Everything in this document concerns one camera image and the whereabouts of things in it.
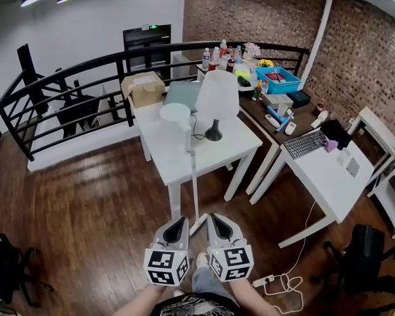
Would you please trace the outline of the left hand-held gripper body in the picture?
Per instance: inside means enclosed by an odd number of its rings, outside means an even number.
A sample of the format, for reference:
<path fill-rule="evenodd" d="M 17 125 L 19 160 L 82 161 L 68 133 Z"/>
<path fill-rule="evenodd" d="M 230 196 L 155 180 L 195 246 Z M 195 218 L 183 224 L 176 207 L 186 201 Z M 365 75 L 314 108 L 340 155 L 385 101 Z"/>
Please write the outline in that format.
<path fill-rule="evenodd" d="M 190 270 L 188 243 L 163 245 L 153 242 L 145 249 L 144 271 L 150 284 L 179 286 Z"/>

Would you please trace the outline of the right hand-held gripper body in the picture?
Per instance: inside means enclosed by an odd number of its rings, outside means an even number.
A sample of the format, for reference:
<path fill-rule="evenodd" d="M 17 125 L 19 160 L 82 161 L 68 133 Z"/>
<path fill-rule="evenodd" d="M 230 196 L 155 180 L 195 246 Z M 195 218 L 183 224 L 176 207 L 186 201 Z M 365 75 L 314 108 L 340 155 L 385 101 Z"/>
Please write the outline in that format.
<path fill-rule="evenodd" d="M 253 253 L 246 239 L 236 240 L 221 248 L 207 249 L 209 266 L 220 281 L 248 278 L 253 269 Z"/>

